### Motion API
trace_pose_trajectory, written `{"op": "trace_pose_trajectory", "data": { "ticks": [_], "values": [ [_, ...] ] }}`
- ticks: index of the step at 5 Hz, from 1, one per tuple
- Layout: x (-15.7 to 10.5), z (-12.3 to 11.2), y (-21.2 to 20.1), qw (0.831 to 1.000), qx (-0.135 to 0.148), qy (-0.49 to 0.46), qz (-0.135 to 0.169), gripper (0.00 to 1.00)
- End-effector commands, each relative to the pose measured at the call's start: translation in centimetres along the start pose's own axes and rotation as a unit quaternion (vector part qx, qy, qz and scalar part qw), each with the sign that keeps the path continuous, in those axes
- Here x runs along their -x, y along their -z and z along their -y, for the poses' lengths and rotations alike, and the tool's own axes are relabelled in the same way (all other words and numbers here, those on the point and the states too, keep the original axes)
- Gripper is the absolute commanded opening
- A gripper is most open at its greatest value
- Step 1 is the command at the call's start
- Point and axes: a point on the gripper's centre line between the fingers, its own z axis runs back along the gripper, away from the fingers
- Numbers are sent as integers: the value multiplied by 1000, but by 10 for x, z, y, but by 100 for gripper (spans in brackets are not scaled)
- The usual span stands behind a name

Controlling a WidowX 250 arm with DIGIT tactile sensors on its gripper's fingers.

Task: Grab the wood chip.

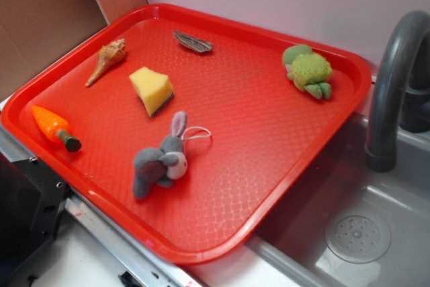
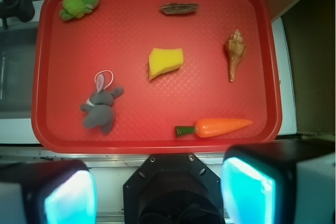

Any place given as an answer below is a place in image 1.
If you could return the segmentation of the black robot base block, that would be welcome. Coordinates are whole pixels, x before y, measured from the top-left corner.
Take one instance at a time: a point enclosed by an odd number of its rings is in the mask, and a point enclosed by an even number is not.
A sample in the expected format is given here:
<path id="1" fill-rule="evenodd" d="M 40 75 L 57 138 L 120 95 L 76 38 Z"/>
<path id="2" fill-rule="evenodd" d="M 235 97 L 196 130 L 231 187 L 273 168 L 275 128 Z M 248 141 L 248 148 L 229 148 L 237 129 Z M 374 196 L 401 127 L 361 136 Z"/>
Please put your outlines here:
<path id="1" fill-rule="evenodd" d="M 56 239 L 68 190 L 42 160 L 1 155 L 1 261 L 27 257 Z"/>

